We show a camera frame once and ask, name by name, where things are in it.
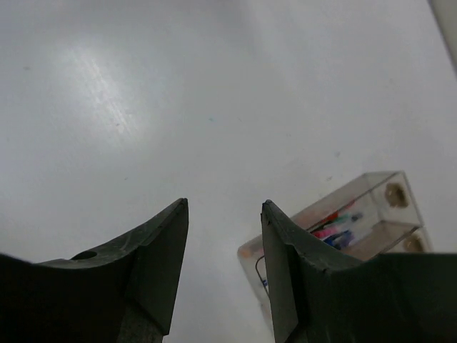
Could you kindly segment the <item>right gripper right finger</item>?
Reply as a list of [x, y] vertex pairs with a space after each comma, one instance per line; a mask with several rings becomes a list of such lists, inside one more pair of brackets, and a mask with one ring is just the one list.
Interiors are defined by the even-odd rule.
[[456, 255], [350, 257], [295, 225], [272, 201], [261, 211], [277, 342], [454, 342]]

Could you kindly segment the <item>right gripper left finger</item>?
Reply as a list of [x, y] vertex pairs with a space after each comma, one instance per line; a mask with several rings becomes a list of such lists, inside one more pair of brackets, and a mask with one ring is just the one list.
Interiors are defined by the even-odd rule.
[[1, 256], [3, 342], [161, 342], [169, 334], [189, 230], [177, 199], [70, 259]]

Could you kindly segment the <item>green gel pen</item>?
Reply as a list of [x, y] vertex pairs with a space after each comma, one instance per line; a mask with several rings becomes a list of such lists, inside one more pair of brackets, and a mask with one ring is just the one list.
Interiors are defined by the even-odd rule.
[[337, 217], [335, 219], [334, 223], [339, 224], [339, 223], [346, 223], [346, 222], [357, 222], [359, 219], [362, 219], [362, 218], [363, 218], [363, 214], [361, 212], [358, 212], [355, 214], [346, 213], [340, 217]]

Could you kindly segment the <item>blue gel pen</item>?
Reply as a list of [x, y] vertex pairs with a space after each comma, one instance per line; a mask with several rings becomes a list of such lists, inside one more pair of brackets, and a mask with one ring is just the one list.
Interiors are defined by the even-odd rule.
[[337, 250], [342, 250], [348, 247], [353, 240], [353, 232], [346, 230], [325, 238], [323, 242]]

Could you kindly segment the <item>red gel pen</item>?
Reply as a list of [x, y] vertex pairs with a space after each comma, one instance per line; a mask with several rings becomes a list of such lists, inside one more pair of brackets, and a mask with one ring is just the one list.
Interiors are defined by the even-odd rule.
[[355, 201], [349, 202], [347, 205], [344, 205], [340, 209], [337, 209], [336, 211], [332, 212], [331, 214], [327, 215], [324, 217], [321, 221], [319, 221], [314, 227], [313, 230], [317, 230], [318, 228], [324, 227], [329, 224], [334, 224], [335, 219], [337, 217], [342, 216], [343, 214], [346, 213], [351, 213], [350, 209], [354, 206]]

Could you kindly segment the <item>clear container middle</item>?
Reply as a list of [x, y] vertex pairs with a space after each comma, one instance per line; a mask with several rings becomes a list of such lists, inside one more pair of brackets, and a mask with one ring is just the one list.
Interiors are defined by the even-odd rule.
[[341, 251], [366, 261], [379, 254], [429, 253], [433, 249], [425, 227], [381, 221]]

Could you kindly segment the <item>clear container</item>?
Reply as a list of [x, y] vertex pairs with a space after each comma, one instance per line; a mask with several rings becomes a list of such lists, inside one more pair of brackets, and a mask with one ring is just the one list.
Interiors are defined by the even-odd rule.
[[429, 253], [433, 249], [425, 227], [381, 221], [341, 251], [366, 261], [379, 254]]
[[403, 171], [362, 174], [291, 217], [286, 216], [273, 202], [267, 202], [261, 212], [261, 235], [238, 248], [241, 266], [267, 323], [272, 323], [270, 278], [279, 276], [289, 283], [293, 268], [288, 263], [294, 256], [315, 255], [318, 264], [332, 269], [362, 261], [312, 235], [315, 231], [313, 227], [319, 221], [352, 201], [355, 204], [350, 209], [351, 214], [361, 212], [362, 219], [326, 226], [348, 226], [354, 239], [381, 221], [425, 227]]

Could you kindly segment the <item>clear container left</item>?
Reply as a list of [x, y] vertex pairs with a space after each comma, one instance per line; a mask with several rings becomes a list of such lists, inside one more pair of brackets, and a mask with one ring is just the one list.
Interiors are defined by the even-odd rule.
[[362, 174], [291, 217], [286, 216], [273, 202], [267, 202], [261, 212], [261, 235], [238, 248], [241, 266], [267, 323], [272, 323], [270, 278], [279, 276], [289, 283], [293, 268], [288, 263], [294, 256], [315, 255], [318, 264], [332, 269], [362, 261], [312, 235], [315, 231], [313, 227], [319, 221], [352, 201], [355, 204], [350, 209], [351, 214], [361, 212], [362, 219], [326, 226], [348, 226], [354, 239], [381, 221], [425, 227], [403, 171]]

